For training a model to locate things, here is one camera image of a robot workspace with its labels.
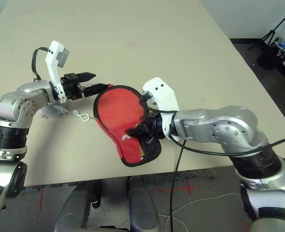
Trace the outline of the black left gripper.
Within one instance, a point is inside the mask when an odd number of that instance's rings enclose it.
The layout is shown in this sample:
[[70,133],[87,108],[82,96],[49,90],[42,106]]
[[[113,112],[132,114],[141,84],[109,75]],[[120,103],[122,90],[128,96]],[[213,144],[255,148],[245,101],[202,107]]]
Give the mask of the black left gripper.
[[96,74],[90,72],[65,74],[60,80],[67,99],[80,99],[82,98],[83,91],[84,96],[93,96],[101,94],[108,89],[108,84],[99,83],[85,88],[80,84],[81,82],[87,82],[95,77]]

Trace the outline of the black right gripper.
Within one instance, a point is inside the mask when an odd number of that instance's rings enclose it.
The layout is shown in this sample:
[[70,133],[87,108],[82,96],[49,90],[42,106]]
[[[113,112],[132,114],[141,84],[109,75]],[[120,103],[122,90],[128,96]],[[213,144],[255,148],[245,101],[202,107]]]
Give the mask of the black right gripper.
[[143,117],[146,130],[142,127],[129,128],[125,132],[130,137],[140,139],[143,145],[150,145],[155,139],[164,139],[162,117],[160,113],[151,113]]

